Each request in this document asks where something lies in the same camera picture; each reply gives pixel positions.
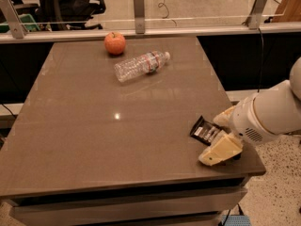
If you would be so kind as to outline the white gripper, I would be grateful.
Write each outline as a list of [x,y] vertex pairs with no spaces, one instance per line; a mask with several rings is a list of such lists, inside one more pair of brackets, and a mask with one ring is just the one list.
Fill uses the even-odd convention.
[[278,138],[265,129],[255,113],[255,98],[253,93],[240,101],[236,106],[231,106],[213,119],[214,124],[220,127],[228,127],[232,133],[219,133],[212,144],[205,149],[198,160],[206,165],[213,166],[220,162],[233,158],[243,150],[243,141],[261,145]]

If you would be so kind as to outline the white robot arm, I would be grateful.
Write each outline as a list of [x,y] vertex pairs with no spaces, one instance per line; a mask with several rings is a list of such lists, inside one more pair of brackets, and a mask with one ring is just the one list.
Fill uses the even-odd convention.
[[246,143],[261,145],[300,131],[301,57],[293,64],[288,80],[244,98],[216,115],[213,123],[224,129],[198,157],[206,166],[233,158]]

